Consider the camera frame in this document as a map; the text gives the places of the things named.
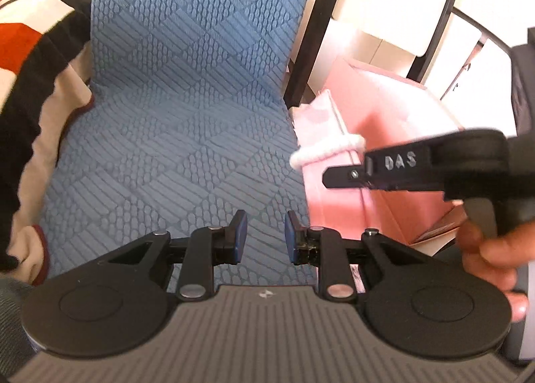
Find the person's right hand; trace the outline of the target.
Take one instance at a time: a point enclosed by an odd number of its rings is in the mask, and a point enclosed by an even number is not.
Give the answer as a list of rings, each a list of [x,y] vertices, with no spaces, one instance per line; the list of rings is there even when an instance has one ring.
[[[486,239],[475,223],[467,221],[459,228],[455,241],[461,250],[464,270],[504,293],[512,308],[512,322],[523,320],[530,299],[513,289],[518,280],[517,270],[534,260],[534,222],[524,223],[506,235]]]

